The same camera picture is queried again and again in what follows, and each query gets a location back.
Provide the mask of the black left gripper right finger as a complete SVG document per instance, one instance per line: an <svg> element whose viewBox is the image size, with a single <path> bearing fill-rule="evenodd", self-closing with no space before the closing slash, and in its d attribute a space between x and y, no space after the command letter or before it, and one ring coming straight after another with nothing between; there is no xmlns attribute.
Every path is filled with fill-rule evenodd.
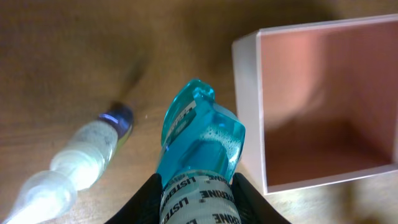
<svg viewBox="0 0 398 224"><path fill-rule="evenodd" d="M243 174L233 175L231 190L242 224L290 224Z"/></svg>

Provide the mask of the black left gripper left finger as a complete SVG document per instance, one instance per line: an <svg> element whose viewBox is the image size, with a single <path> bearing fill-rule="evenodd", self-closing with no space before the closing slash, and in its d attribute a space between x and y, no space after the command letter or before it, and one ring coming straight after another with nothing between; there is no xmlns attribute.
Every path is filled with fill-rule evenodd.
<svg viewBox="0 0 398 224"><path fill-rule="evenodd" d="M153 174L105 224L159 224L162 178Z"/></svg>

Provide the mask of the blue Listerine mouthwash bottle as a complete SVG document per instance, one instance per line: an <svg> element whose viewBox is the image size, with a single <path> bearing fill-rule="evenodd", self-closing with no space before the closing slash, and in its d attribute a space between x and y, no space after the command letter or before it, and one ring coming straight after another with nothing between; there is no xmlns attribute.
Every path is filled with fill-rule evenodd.
<svg viewBox="0 0 398 224"><path fill-rule="evenodd" d="M230 181L246 129L215 101L211 86L189 81L167 110L156 173L162 178L160 224L239 224Z"/></svg>

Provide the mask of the clear pump soap bottle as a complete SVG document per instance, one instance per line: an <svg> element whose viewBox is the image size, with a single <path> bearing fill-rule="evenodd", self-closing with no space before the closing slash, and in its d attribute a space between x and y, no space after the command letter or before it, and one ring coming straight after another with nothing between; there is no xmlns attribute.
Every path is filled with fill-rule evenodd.
<svg viewBox="0 0 398 224"><path fill-rule="evenodd" d="M49 168L22 185L5 223L42 223L67 213L79 191L90 188L132 132L134 115L116 102L82 126L53 156Z"/></svg>

